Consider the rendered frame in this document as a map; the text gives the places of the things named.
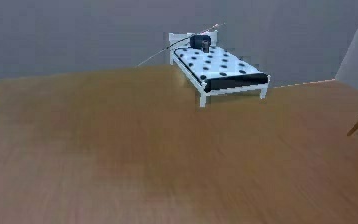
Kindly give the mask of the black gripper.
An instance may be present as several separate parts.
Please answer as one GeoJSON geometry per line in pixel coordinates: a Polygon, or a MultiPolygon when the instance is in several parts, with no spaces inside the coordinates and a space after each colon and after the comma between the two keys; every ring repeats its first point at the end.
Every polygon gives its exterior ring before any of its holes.
{"type": "Polygon", "coordinates": [[[178,43],[183,42],[183,41],[185,41],[185,40],[187,40],[189,38],[190,38],[190,46],[193,49],[202,50],[204,53],[209,52],[209,48],[211,46],[211,37],[208,36],[208,35],[193,35],[191,37],[185,37],[183,39],[179,39],[179,40],[170,42],[167,47],[161,49],[160,51],[158,51],[155,54],[151,55],[150,57],[148,57],[144,61],[140,62],[136,67],[139,67],[139,66],[145,64],[146,62],[148,62],[149,60],[151,60],[155,56],[161,54],[162,52],[164,52],[166,50],[170,50],[173,46],[175,46],[178,43]]]}

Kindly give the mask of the white bed with dotted cover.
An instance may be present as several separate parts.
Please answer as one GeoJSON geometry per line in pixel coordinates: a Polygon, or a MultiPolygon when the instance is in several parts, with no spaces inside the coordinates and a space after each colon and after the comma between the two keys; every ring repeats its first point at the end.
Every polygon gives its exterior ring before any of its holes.
{"type": "Polygon", "coordinates": [[[208,53],[193,49],[190,46],[190,38],[170,49],[170,64],[176,63],[198,91],[199,106],[204,107],[210,96],[253,90],[259,90],[259,97],[264,99],[271,76],[218,46],[217,34],[217,31],[213,31],[204,34],[170,33],[168,35],[169,43],[193,35],[211,37],[208,53]]]}

